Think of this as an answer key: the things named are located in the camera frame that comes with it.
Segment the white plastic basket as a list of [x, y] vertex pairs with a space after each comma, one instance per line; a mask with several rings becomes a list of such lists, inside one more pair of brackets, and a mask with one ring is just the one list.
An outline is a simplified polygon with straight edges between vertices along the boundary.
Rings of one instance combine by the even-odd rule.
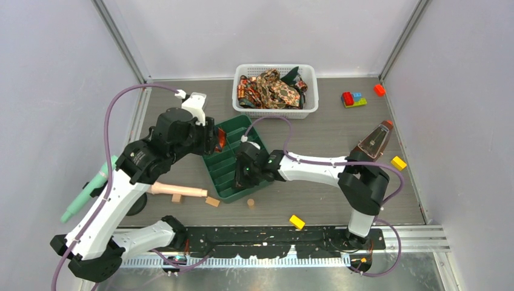
[[232, 105], [251, 118], [304, 119], [319, 107], [315, 70], [306, 64], [241, 64], [235, 72]]

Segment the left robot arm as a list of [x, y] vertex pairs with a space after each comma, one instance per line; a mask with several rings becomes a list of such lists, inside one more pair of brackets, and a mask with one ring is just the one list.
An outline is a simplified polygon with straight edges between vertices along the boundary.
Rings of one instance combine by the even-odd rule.
[[146, 251], [160, 247], [181, 250], [187, 231], [171, 215], [126, 235], [115, 235], [115, 230], [175, 162], [188, 154], [220, 152], [226, 142], [225, 131], [213, 118], [201, 122], [188, 110], [168, 109], [145, 138], [125, 147], [86, 216], [70, 233], [54, 236], [51, 247], [75, 277], [95, 283], [107, 280], [125, 260]]

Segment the orange navy striped tie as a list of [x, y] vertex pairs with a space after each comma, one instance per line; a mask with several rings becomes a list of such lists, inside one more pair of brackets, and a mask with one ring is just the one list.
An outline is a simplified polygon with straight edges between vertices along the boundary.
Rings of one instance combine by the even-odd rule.
[[225, 145], [227, 144], [227, 135], [226, 132], [220, 128], [215, 128], [217, 142], [215, 145], [215, 152], [219, 153], [224, 150]]

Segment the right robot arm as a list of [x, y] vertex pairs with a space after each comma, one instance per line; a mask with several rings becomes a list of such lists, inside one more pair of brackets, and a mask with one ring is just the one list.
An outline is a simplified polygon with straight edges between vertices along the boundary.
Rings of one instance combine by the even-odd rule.
[[236, 189], [253, 188], [262, 181], [309, 181], [339, 188], [352, 207], [344, 233], [347, 245], [361, 249], [370, 241], [390, 178], [364, 152], [354, 149], [349, 156], [317, 158], [268, 152], [255, 142], [243, 142], [235, 157]]

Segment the brown wooden metronome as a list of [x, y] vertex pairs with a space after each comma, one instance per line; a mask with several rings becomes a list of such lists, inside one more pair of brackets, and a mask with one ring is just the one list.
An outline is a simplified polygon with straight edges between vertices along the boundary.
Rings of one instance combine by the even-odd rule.
[[391, 120], [382, 121], [357, 143], [351, 150], [349, 157], [363, 158], [364, 161], [377, 161], [383, 155], [392, 132], [393, 123]]

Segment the green compartment tray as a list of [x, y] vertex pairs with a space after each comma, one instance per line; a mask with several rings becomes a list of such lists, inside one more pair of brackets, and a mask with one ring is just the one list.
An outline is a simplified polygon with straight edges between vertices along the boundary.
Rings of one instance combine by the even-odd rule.
[[240, 148], [241, 136], [251, 124], [252, 120], [246, 115], [238, 115], [217, 124], [216, 126], [226, 134], [225, 145], [221, 152], [202, 157], [213, 183], [215, 193], [226, 204], [242, 199], [271, 184], [262, 180], [257, 186], [249, 189], [236, 189], [233, 186], [236, 170], [236, 152]]

